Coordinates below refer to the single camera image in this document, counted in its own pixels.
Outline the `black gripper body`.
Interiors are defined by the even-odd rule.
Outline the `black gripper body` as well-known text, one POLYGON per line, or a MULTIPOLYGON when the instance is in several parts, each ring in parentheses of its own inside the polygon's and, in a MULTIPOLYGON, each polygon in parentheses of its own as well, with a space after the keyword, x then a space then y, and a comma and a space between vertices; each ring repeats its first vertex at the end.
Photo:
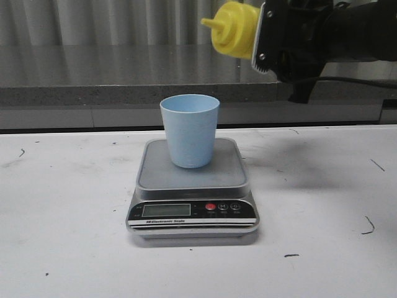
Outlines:
POLYGON ((277 79, 292 87, 290 102, 307 103, 324 66, 318 32, 332 13, 332 1, 287 1, 287 20, 277 59, 277 79))

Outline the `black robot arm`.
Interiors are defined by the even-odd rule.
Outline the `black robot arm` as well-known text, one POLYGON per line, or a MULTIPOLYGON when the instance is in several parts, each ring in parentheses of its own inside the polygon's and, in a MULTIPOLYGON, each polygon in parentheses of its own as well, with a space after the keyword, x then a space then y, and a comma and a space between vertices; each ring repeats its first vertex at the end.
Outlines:
POLYGON ((321 74, 329 62, 378 60, 396 61, 396 1, 265 1, 260 8, 251 65, 291 84, 291 102, 306 104, 318 81, 396 88, 321 74))

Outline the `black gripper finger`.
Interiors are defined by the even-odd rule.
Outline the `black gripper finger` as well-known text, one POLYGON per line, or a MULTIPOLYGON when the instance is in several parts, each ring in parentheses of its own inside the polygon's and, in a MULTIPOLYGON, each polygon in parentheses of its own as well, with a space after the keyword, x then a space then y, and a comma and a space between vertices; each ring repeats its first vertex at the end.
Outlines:
POLYGON ((251 66, 258 73, 272 71, 282 81, 280 53, 287 24, 287 1, 264 1, 254 36, 251 66))

